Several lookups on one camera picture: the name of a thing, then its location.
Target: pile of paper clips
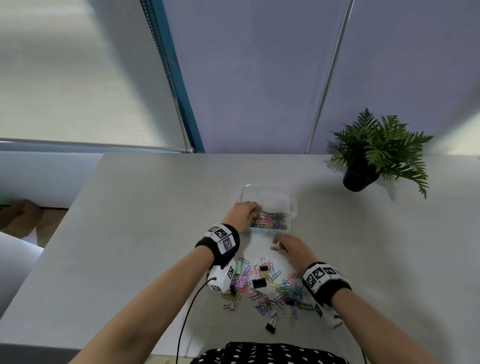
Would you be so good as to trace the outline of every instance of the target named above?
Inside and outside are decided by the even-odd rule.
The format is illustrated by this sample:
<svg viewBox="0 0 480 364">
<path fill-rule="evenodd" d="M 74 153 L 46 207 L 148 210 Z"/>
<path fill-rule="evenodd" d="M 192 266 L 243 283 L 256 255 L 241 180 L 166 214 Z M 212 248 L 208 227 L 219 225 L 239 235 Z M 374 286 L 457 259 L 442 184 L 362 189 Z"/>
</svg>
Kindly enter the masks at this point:
<svg viewBox="0 0 480 364">
<path fill-rule="evenodd" d="M 285 230 L 286 214 L 283 212 L 260 211 L 250 224 L 252 228 Z"/>
<path fill-rule="evenodd" d="M 295 320 L 299 318 L 297 309 L 315 311 L 315 307 L 305 301 L 308 292 L 302 284 L 302 278 L 298 273 L 292 273 L 281 283 L 276 283 L 275 280 L 281 271 L 275 271 L 273 263 L 265 261 L 264 257 L 260 260 L 261 263 L 255 264 L 251 269 L 248 260 L 238 259 L 236 274 L 233 276 L 230 289 L 222 295 L 231 302 L 223 307 L 235 309 L 235 303 L 239 301 L 242 294 L 245 294 L 248 299 L 255 302 L 255 308 L 262 316 L 269 315 L 276 322 L 277 319 L 289 315 L 289 326 L 293 328 Z M 272 298 L 256 289 L 267 285 L 275 288 L 276 294 Z M 267 329 L 272 332 L 273 326 L 270 325 Z"/>
</svg>

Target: hand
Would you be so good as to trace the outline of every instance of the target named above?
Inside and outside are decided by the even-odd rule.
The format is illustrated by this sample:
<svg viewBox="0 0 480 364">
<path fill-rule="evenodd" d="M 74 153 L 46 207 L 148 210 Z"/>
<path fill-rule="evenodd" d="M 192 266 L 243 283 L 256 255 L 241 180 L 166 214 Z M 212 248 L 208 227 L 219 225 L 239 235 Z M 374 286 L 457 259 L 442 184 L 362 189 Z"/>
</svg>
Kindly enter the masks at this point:
<svg viewBox="0 0 480 364">
<path fill-rule="evenodd" d="M 236 203 L 225 215 L 221 223 L 233 226 L 239 234 L 242 234 L 261 210 L 262 207 L 256 202 Z"/>
<path fill-rule="evenodd" d="M 273 244 L 276 243 L 278 251 L 302 276 L 310 264 L 319 261 L 308 245 L 293 235 L 277 234 L 273 239 Z"/>
</svg>

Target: tabletop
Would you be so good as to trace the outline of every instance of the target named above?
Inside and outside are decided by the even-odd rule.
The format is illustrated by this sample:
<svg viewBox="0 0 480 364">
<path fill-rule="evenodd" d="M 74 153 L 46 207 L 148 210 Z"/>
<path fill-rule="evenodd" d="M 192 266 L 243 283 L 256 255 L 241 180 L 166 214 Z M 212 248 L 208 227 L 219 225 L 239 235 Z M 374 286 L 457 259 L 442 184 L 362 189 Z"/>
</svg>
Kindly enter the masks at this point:
<svg viewBox="0 0 480 364">
<path fill-rule="evenodd" d="M 442 363 L 480 355 L 480 161 L 427 156 L 430 189 L 382 181 L 353 193 L 325 155 L 105 154 L 0 320 L 0 343 L 82 348 L 172 262 L 192 249 L 242 186 L 287 188 L 298 201 L 291 233 L 337 268 L 354 291 Z M 239 255 L 291 271 L 269 238 L 242 235 Z M 153 353 L 176 353 L 186 308 Z M 286 342 L 362 363 L 343 326 L 299 312 L 275 335 L 253 303 L 223 310 L 199 294 L 182 336 L 189 357 L 228 341 Z"/>
</svg>

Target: flower pot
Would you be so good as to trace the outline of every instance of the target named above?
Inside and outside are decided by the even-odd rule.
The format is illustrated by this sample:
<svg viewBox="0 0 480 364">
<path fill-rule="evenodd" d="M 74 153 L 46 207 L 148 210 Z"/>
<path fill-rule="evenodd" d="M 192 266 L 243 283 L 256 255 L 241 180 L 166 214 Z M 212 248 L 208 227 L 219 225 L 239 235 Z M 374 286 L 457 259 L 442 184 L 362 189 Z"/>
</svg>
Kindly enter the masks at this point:
<svg viewBox="0 0 480 364">
<path fill-rule="evenodd" d="M 358 192 L 374 183 L 379 176 L 379 173 L 375 173 L 375 166 L 367 165 L 367 161 L 363 158 L 353 166 L 348 166 L 343 177 L 343 185 L 350 191 Z"/>
</svg>

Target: black wire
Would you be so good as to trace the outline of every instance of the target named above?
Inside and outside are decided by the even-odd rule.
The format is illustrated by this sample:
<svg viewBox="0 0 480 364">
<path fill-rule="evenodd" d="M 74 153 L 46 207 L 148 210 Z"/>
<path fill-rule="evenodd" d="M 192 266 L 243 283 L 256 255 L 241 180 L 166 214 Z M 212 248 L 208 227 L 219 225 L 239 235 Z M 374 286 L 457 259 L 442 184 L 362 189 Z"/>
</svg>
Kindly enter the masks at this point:
<svg viewBox="0 0 480 364">
<path fill-rule="evenodd" d="M 198 294 L 200 293 L 200 291 L 202 290 L 202 288 L 205 287 L 205 286 L 207 285 L 207 283 L 210 282 L 211 280 L 216 280 L 216 277 L 210 278 L 209 280 L 207 280 L 207 282 L 204 283 L 203 286 L 200 287 L 200 289 L 197 291 L 197 293 L 196 293 L 195 296 L 193 297 L 193 300 L 192 300 L 192 303 L 190 304 L 190 307 L 188 308 L 187 314 L 186 314 L 186 316 L 185 316 L 185 321 L 183 321 L 183 326 L 181 327 L 181 331 L 180 331 L 179 344 L 178 344 L 178 346 L 177 346 L 177 359 L 175 359 L 175 364 L 178 364 L 178 362 L 179 362 L 179 351 L 180 351 L 181 335 L 183 334 L 183 329 L 185 328 L 185 324 L 187 323 L 187 317 L 188 317 L 188 314 L 190 313 L 190 309 L 191 309 L 192 306 L 193 306 L 193 301 L 195 301 L 195 298 L 197 298 L 197 296 L 198 296 Z"/>
</svg>

